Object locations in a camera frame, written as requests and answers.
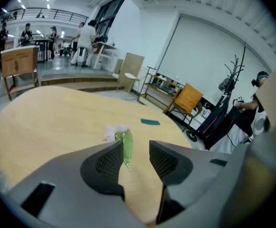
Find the green glass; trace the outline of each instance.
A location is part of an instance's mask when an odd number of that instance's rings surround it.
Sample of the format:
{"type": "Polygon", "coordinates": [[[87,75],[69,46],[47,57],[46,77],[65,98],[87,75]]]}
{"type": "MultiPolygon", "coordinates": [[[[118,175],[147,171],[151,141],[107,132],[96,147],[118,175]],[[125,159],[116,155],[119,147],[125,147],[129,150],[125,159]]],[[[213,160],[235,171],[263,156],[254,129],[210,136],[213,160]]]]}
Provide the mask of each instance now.
{"type": "Polygon", "coordinates": [[[133,136],[129,129],[122,133],[115,134],[115,140],[123,141],[123,162],[128,167],[130,167],[130,159],[133,156],[133,136]]]}

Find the wooden table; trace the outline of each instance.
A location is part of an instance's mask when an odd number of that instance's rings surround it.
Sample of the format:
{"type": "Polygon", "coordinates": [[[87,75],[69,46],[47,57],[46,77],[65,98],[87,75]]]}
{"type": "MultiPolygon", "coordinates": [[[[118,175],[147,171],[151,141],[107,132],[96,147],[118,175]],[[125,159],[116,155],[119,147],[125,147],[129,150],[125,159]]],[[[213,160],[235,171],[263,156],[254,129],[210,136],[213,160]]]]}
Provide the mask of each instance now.
{"type": "Polygon", "coordinates": [[[162,182],[149,161],[149,140],[190,144],[171,119],[145,105],[59,86],[29,90],[0,113],[0,169],[15,185],[56,156],[105,143],[105,127],[115,124],[128,125],[134,141],[131,171],[123,164],[119,173],[126,205],[152,222],[162,182]],[[142,124],[141,118],[160,125],[142,124]]]}
{"type": "Polygon", "coordinates": [[[39,86],[38,80],[38,51],[39,46],[17,47],[1,51],[1,67],[6,91],[11,101],[11,93],[39,86]],[[32,83],[17,86],[14,76],[31,73],[32,83]],[[7,77],[12,77],[13,84],[8,87],[7,77]]]}
{"type": "Polygon", "coordinates": [[[99,53],[96,53],[95,55],[97,55],[97,59],[96,59],[96,62],[95,62],[95,65],[94,65],[94,69],[100,69],[101,67],[98,66],[99,64],[99,60],[100,60],[100,57],[106,57],[108,58],[108,64],[110,65],[109,68],[111,68],[111,65],[113,63],[113,59],[114,59],[114,53],[115,53],[115,50],[117,48],[113,47],[112,45],[109,45],[107,43],[104,43],[104,42],[97,42],[97,43],[94,43],[92,44],[92,46],[94,48],[100,48],[99,50],[99,53]],[[103,54],[103,50],[106,50],[106,49],[109,49],[111,50],[111,54],[110,55],[107,55],[107,54],[103,54]]]}

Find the person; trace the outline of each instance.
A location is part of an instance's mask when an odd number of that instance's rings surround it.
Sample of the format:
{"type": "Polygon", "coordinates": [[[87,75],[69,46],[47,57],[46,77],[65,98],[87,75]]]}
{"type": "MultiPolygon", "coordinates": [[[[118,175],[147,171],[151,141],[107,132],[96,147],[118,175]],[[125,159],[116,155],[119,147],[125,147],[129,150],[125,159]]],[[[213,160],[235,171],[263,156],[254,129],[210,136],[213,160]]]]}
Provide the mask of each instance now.
{"type": "Polygon", "coordinates": [[[55,42],[57,36],[57,28],[55,26],[51,27],[52,33],[49,36],[49,51],[51,51],[50,59],[54,59],[54,50],[53,50],[53,43],[55,42]]]}
{"type": "MultiPolygon", "coordinates": [[[[79,37],[79,41],[78,41],[78,47],[79,48],[86,48],[88,56],[86,59],[86,62],[82,64],[82,66],[90,66],[90,62],[91,62],[91,58],[94,54],[94,48],[92,47],[92,42],[98,38],[99,36],[96,36],[96,21],[95,20],[91,20],[88,25],[84,26],[82,31],[81,31],[81,35],[79,37]]],[[[71,64],[72,65],[77,65],[77,58],[78,58],[78,51],[76,51],[73,59],[71,60],[71,64]]]]}
{"type": "MultiPolygon", "coordinates": [[[[252,81],[252,85],[261,87],[267,78],[268,73],[261,71],[257,74],[256,80],[252,81]]],[[[259,113],[264,111],[262,105],[256,97],[256,94],[253,95],[253,100],[248,103],[240,102],[237,99],[234,100],[233,106],[241,109],[241,116],[234,121],[235,124],[232,126],[227,135],[214,144],[210,148],[210,151],[232,153],[238,144],[245,143],[248,138],[253,135],[251,123],[255,118],[256,110],[259,113]]]]}
{"type": "Polygon", "coordinates": [[[1,31],[0,31],[0,52],[5,50],[5,44],[6,40],[8,40],[8,31],[6,30],[7,24],[3,23],[1,26],[1,31]]]}
{"type": "Polygon", "coordinates": [[[32,31],[30,30],[30,24],[26,24],[25,30],[22,32],[20,37],[21,45],[22,46],[29,46],[30,39],[32,39],[32,31]]]}
{"type": "Polygon", "coordinates": [[[81,35],[82,28],[84,27],[84,22],[79,23],[79,29],[76,33],[76,35],[72,38],[73,39],[73,44],[72,44],[72,50],[77,51],[77,45],[79,41],[79,37],[81,35]]]}
{"type": "Polygon", "coordinates": [[[63,43],[61,44],[61,47],[60,47],[60,57],[63,55],[65,47],[66,47],[66,42],[63,41],[63,43]]]}
{"type": "Polygon", "coordinates": [[[0,49],[5,50],[6,40],[8,39],[8,31],[6,30],[7,24],[3,23],[0,31],[0,49]]]}

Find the orange cushion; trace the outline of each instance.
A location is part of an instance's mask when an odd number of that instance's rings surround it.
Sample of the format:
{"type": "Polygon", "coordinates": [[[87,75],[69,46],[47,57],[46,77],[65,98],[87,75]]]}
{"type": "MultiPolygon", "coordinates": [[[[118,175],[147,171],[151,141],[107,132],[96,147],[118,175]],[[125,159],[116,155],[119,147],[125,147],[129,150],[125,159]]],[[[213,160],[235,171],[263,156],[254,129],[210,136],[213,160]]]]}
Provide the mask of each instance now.
{"type": "Polygon", "coordinates": [[[186,84],[185,88],[176,97],[174,104],[184,109],[187,113],[191,113],[203,95],[191,85],[186,84]]]}

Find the white shirt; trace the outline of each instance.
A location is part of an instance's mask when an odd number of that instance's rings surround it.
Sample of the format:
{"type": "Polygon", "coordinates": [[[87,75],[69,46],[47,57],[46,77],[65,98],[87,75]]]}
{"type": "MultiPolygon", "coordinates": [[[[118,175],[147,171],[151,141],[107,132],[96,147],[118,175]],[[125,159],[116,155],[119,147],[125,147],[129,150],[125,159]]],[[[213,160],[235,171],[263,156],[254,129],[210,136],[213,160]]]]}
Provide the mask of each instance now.
{"type": "Polygon", "coordinates": [[[62,45],[61,45],[61,49],[64,50],[68,46],[69,46],[69,43],[63,42],[62,45]]]}
{"type": "MultiPolygon", "coordinates": [[[[83,27],[79,28],[75,36],[81,35],[82,29],[83,29],[83,27]]],[[[74,41],[74,42],[78,42],[78,41],[79,41],[79,37],[73,39],[73,41],[74,41]]]]}
{"type": "Polygon", "coordinates": [[[96,35],[96,29],[90,25],[85,25],[81,31],[78,41],[78,47],[89,48],[91,47],[91,36],[96,35]]]}

